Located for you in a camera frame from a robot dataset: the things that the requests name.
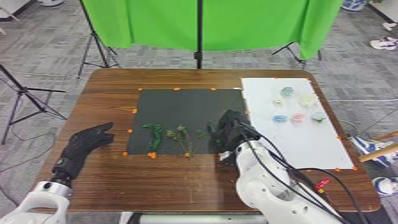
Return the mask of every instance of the tripod stand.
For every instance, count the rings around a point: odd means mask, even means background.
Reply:
[[[100,38],[98,33],[96,33],[96,30],[95,30],[95,26],[93,26],[93,22],[91,22],[91,17],[89,17],[89,13],[87,13],[87,10],[86,10],[86,6],[84,6],[82,0],[80,0],[80,5],[82,5],[84,16],[86,16],[86,20],[87,20],[89,28],[91,28],[91,37],[89,37],[89,41],[87,41],[87,46],[86,46],[86,51],[84,51],[84,58],[82,58],[82,64],[80,64],[80,68],[79,68],[79,78],[82,77],[82,71],[84,71],[84,66],[86,65],[95,65],[100,68],[112,68],[114,66],[121,67],[119,62],[116,60],[118,53],[116,53],[116,51],[114,51],[114,49],[111,47],[105,47],[102,38]],[[98,47],[98,52],[100,52],[100,56],[102,56],[103,65],[98,65],[98,64],[87,62],[87,54],[89,54],[93,39],[95,39],[95,42],[96,42],[96,47]],[[111,65],[111,63],[109,63],[109,59],[105,57],[103,49],[107,50],[111,59],[116,62],[114,65]]]
[[[16,123],[20,123],[22,121],[25,121],[31,117],[34,117],[38,114],[47,113],[52,114],[57,118],[61,118],[63,120],[66,120],[66,117],[63,116],[63,114],[57,112],[57,110],[50,107],[48,102],[50,102],[50,97],[54,93],[64,93],[66,91],[63,90],[52,90],[52,89],[39,89],[39,88],[29,88],[27,86],[23,86],[20,84],[20,82],[16,81],[7,69],[4,68],[4,66],[0,65],[0,71],[4,72],[15,86],[16,86],[16,102],[15,102],[15,107],[13,107],[13,111],[11,111],[11,116],[9,116],[9,123],[7,123],[7,127],[6,127],[6,131],[4,131],[4,138],[2,138],[2,145],[6,144],[6,139],[7,139],[7,135],[9,135],[9,129],[13,127],[13,125]],[[31,93],[31,91],[39,91],[39,92],[48,92],[47,95],[47,100],[43,101],[36,95]],[[16,110],[18,110],[18,105],[20,105],[20,101],[22,101],[22,97],[27,96],[38,111],[29,114],[25,117],[22,117],[20,119],[15,119],[16,117]]]
[[[295,43],[295,42],[290,42],[290,43],[283,46],[283,48],[279,48],[279,50],[272,53],[272,55],[276,55],[285,49],[288,49],[288,51],[290,51],[290,53],[292,53],[292,55],[294,55],[294,58],[295,58],[297,62],[302,64],[302,70],[304,70],[304,69],[306,69],[306,65],[308,65],[308,61],[302,60],[302,59],[297,57],[297,55],[295,55],[295,52],[294,52],[294,50],[292,50],[292,48],[290,48],[290,45],[292,45],[294,43]],[[322,61],[322,52],[320,52],[320,50],[318,50],[318,61]]]

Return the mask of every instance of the wooden table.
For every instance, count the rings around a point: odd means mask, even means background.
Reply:
[[[160,155],[151,160],[146,155],[126,156],[128,129],[139,88],[233,88],[242,77],[310,78],[334,128],[343,136],[343,144],[357,170],[334,172],[347,183],[365,211],[381,208],[379,195],[370,177],[357,160],[350,142],[336,120],[313,75],[304,71],[281,70],[157,70],[100,69],[87,82],[70,120],[57,139],[55,149],[47,159],[39,180],[48,179],[61,150],[70,136],[82,129],[114,121],[116,142],[98,149],[73,183],[71,211],[254,211],[242,203],[235,181],[237,168],[217,162],[215,155],[196,155],[189,160],[182,155]],[[313,181],[324,174],[310,172]],[[354,211],[345,191],[333,181],[327,193],[340,211]]]

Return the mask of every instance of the blue object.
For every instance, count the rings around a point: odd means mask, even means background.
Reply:
[[[281,90],[281,95],[283,96],[292,96],[294,95],[294,92],[295,92],[294,91],[294,88],[292,87],[285,87],[283,90]]]
[[[288,116],[285,116],[285,115],[276,115],[272,120],[274,120],[278,123],[283,123],[283,122],[288,121]]]
[[[311,116],[313,120],[322,122],[327,119],[327,115],[324,112],[317,112]]]
[[[345,0],[341,8],[349,12],[359,12],[366,6],[366,0]]]

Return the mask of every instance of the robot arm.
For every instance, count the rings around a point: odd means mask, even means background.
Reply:
[[[114,135],[105,133],[114,123],[107,123],[84,131],[70,138],[57,164],[54,166],[54,178],[41,181],[29,193],[15,211],[6,215],[0,224],[64,224],[70,207],[71,182],[84,168],[86,158],[93,150],[114,142]],[[36,208],[55,209],[54,214],[32,211]]]
[[[262,211],[270,224],[341,223],[329,203],[308,186],[292,180],[286,167],[276,161],[260,142],[262,135],[251,127],[249,120],[235,111],[228,111],[222,116],[215,137],[221,139],[221,160],[237,166],[240,171],[237,181],[240,199],[246,205]],[[310,203],[297,193],[311,198],[320,206]]]

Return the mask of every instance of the white board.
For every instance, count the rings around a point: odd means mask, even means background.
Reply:
[[[244,98],[247,103],[251,123],[260,133],[269,137],[297,168],[352,169],[354,164],[347,154],[331,120],[320,123],[311,119],[317,112],[325,113],[318,98],[311,107],[301,105],[301,99],[315,95],[308,79],[301,78],[244,78]],[[294,95],[281,96],[285,87],[294,88]],[[295,113],[302,113],[302,122],[292,122]],[[288,121],[272,120],[276,115],[286,115]]]

